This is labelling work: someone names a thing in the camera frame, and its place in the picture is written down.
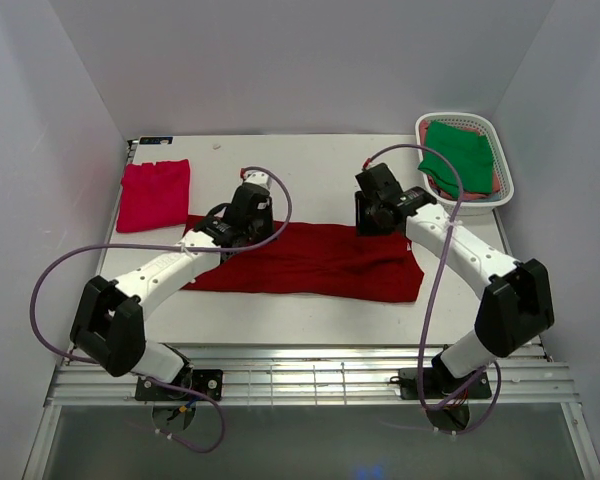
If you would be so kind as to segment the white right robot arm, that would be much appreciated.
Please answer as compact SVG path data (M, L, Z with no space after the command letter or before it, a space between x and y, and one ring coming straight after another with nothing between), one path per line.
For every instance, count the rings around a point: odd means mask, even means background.
M384 163L358 173L356 181L359 234L404 233L459 275L480 302L472 330L431 362L438 394L456 396L478 368L554 325L549 274L541 262L521 262L485 243L423 188L403 189Z

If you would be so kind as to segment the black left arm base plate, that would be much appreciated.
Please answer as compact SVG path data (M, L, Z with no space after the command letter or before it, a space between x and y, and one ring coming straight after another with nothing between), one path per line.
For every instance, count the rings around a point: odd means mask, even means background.
M214 401L220 401L224 383L224 371L220 369L185 369L171 383L178 390L157 385L153 380L139 379L136 383L134 399L146 402L187 402L197 400L183 389L195 390Z

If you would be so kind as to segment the dark red t shirt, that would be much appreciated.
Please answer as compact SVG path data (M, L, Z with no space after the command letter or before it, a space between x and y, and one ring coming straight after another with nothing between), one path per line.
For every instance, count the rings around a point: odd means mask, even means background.
M411 242L398 233L365 237L353 226L292 222L278 239L231 257L184 288L413 303L423 278Z

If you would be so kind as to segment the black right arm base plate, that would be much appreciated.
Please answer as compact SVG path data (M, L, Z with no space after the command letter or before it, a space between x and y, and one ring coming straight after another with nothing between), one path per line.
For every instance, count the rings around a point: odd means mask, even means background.
M429 399L441 400L449 396L458 389L465 381L470 378L469 375L461 379L443 379L434 372L432 367L423 369L423 394ZM418 373L416 368L402 368L396 375L389 379L389 383L399 388L399 395L402 400L418 399ZM486 400L492 396L491 387L487 374L483 372L477 380L471 383L459 397L470 400Z

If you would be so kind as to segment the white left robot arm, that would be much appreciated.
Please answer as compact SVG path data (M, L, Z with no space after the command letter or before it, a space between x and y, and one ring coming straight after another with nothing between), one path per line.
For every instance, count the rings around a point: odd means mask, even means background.
M157 380L170 399L192 387L190 361L176 349L150 341L144 323L169 297L201 275L274 234L269 175L248 171L220 217L211 213L188 230L173 251L112 280L85 285L70 340L113 377Z

